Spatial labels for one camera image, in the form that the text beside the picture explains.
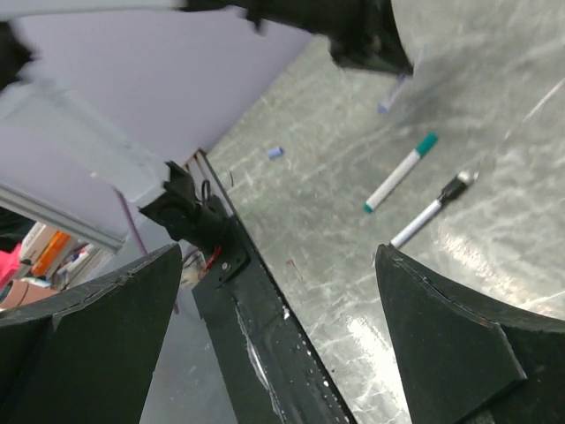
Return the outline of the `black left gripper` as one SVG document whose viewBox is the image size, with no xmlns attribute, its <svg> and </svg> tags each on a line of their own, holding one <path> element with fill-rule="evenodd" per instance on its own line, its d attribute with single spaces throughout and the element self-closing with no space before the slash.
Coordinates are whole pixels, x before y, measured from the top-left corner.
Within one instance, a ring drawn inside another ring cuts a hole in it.
<svg viewBox="0 0 565 424">
<path fill-rule="evenodd" d="M 326 36 L 333 62 L 342 67 L 389 75 L 412 75 L 414 66 L 401 42 L 390 0 L 186 1 L 185 11 L 245 10 L 257 32 L 265 20 Z"/>
</svg>

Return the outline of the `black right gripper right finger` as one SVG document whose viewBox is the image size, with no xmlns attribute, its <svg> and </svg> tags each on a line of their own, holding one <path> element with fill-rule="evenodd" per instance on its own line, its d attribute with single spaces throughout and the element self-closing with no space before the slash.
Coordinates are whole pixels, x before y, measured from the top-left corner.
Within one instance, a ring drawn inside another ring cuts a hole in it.
<svg viewBox="0 0 565 424">
<path fill-rule="evenodd" d="M 392 246 L 375 271 L 414 423 L 564 421 L 564 322 L 490 298 Z"/>
</svg>

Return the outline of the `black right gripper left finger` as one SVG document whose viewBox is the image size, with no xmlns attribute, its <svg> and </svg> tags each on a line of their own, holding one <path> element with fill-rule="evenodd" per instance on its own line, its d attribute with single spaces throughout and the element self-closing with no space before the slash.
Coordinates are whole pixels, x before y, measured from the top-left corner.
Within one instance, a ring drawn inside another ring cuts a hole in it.
<svg viewBox="0 0 565 424">
<path fill-rule="evenodd" d="M 176 244 L 1 314 L 3 423 L 137 423 L 182 270 Z"/>
</svg>

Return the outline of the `white marker long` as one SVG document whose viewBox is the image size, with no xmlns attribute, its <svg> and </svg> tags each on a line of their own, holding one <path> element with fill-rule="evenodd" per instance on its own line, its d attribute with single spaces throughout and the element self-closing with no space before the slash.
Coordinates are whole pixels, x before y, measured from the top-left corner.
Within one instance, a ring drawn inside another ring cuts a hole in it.
<svg viewBox="0 0 565 424">
<path fill-rule="evenodd" d="M 401 93 L 404 83 L 407 81 L 408 77 L 406 75 L 399 76 L 394 86 L 389 90 L 387 97 L 379 104 L 377 111 L 380 114 L 385 114 L 389 111 L 392 104 L 396 100 L 396 97 Z"/>
</svg>

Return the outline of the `white marker green end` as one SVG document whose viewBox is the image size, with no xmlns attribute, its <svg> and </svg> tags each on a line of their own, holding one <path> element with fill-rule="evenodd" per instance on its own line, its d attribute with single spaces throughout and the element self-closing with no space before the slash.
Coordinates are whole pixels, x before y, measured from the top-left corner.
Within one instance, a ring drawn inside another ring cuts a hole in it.
<svg viewBox="0 0 565 424">
<path fill-rule="evenodd" d="M 364 211 L 367 213 L 374 212 L 420 162 L 420 160 L 430 152 L 437 143 L 438 139 L 439 137 L 436 133 L 428 133 L 367 198 L 364 204 Z"/>
</svg>

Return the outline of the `light purple pen cap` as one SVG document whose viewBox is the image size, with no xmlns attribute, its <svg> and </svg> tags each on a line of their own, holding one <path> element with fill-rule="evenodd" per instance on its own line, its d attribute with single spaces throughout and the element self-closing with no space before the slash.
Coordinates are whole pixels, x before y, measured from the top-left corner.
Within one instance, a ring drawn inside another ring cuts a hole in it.
<svg viewBox="0 0 565 424">
<path fill-rule="evenodd" d="M 284 154 L 284 149 L 282 147 L 270 148 L 267 151 L 267 157 L 269 159 L 275 159 Z"/>
</svg>

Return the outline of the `white marker black tip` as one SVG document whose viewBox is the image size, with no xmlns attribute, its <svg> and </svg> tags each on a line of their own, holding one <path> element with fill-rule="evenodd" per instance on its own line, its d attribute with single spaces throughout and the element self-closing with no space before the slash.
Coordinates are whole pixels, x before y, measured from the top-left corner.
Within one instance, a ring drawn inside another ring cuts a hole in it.
<svg viewBox="0 0 565 424">
<path fill-rule="evenodd" d="M 478 179 L 475 171 L 462 170 L 455 175 L 442 189 L 425 209 L 412 219 L 401 231 L 399 231 L 389 244 L 394 248 L 400 248 L 406 244 L 416 233 L 423 229 L 434 217 L 436 217 L 448 204 L 458 199 Z"/>
</svg>

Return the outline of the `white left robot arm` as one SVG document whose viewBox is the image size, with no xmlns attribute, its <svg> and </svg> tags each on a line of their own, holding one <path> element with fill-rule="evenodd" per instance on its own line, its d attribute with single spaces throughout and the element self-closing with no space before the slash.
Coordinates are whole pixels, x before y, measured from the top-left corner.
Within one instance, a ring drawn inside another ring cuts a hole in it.
<svg viewBox="0 0 565 424">
<path fill-rule="evenodd" d="M 194 192 L 191 175 L 130 141 L 94 108 L 51 78 L 18 35 L 19 18 L 97 11 L 217 11 L 225 1 L 4 1 L 1 4 L 1 117 L 53 141 L 114 186 L 175 239 L 222 227 Z M 273 21 L 326 36 L 333 62 L 357 71 L 409 76 L 414 66 L 389 1 L 240 1 L 255 27 Z"/>
</svg>

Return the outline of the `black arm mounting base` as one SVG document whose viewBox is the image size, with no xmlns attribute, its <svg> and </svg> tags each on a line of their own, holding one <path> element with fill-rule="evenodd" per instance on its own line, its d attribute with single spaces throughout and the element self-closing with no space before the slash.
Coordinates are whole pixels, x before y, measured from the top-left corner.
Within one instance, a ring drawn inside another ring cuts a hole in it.
<svg viewBox="0 0 565 424">
<path fill-rule="evenodd" d="M 208 263 L 192 293 L 237 422 L 354 422 L 205 152 L 186 167 L 204 202 L 195 244 Z"/>
</svg>

